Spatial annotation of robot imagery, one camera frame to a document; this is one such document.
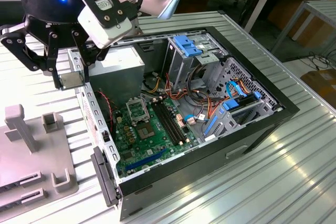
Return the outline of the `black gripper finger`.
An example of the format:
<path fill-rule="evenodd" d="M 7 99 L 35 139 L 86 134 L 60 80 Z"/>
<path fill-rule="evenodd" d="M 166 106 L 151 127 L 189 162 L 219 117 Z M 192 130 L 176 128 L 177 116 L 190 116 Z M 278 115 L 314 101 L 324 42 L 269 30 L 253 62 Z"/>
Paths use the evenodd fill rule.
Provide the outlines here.
<path fill-rule="evenodd" d="M 59 36 L 56 32 L 47 33 L 47 45 L 42 56 L 26 45 L 27 31 L 24 24 L 1 26 L 1 44 L 5 46 L 30 71 L 42 70 L 53 77 L 56 89 L 62 89 L 56 68 L 59 50 Z"/>
<path fill-rule="evenodd" d="M 96 45 L 93 47 L 87 47 L 86 40 L 88 35 L 85 32 L 79 31 L 77 29 L 71 30 L 71 35 L 79 50 L 81 62 L 83 65 L 83 78 L 85 82 L 89 82 L 89 66 L 93 65 L 96 61 L 103 61 L 110 49 L 106 47 L 103 49 L 98 48 Z"/>

